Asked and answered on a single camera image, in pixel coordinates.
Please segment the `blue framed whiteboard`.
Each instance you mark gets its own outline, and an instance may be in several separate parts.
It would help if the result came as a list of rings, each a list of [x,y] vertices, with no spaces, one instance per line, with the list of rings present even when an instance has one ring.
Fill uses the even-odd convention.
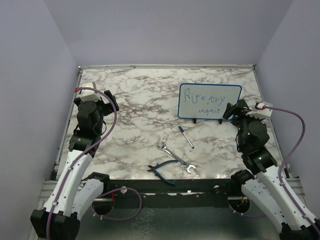
[[[177,116],[180,119],[222,119],[227,104],[236,104],[242,89],[237,84],[182,83]]]

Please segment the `blue white marker pen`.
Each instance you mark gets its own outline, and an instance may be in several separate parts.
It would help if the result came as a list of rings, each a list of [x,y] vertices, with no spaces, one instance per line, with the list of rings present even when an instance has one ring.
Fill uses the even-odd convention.
[[[193,145],[193,143],[191,142],[191,140],[188,138],[188,136],[186,135],[184,129],[181,126],[178,126],[178,129],[180,130],[180,132],[182,133],[182,135],[184,136],[184,138],[186,139],[186,141],[188,142],[188,144],[190,145],[190,147],[192,149],[195,148],[195,146]]]

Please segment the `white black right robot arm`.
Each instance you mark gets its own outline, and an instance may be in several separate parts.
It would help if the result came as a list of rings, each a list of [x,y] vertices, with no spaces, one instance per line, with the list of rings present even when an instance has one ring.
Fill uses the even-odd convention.
[[[318,240],[320,220],[282,175],[285,164],[278,165],[265,146],[270,137],[263,120],[274,109],[261,102],[251,110],[243,99],[226,105],[223,119],[231,120],[237,128],[236,147],[246,166],[231,176],[229,189],[234,195],[244,194],[253,201],[273,223],[281,240]]]

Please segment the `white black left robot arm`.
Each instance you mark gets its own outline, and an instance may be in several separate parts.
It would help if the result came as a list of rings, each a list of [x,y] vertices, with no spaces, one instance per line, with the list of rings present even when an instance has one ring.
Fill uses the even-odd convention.
[[[106,197],[111,190],[109,176],[99,174],[79,188],[83,175],[93,160],[100,143],[112,132],[103,132],[104,117],[116,115],[119,106],[109,90],[78,87],[74,99],[77,106],[77,125],[69,142],[69,152],[61,175],[42,209],[34,210],[30,221],[36,235],[46,240],[74,240],[81,218],[96,197]]]

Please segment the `silver combination wrench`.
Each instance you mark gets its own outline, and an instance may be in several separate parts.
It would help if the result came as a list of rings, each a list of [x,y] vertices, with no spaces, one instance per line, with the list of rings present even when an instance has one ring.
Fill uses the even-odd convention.
[[[196,170],[196,167],[193,164],[185,162],[182,158],[173,153],[163,141],[157,143],[157,148],[181,163],[187,173],[191,174],[191,169]]]

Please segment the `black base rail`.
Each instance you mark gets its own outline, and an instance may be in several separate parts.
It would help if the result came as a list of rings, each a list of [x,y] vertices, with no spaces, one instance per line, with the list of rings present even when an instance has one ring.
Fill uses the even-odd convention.
[[[178,179],[169,184],[160,179],[111,180],[109,175],[98,172],[86,178],[90,179],[102,182],[104,196],[94,203],[99,208],[111,204],[119,209],[232,206],[244,213],[250,207],[250,200],[236,179]]]

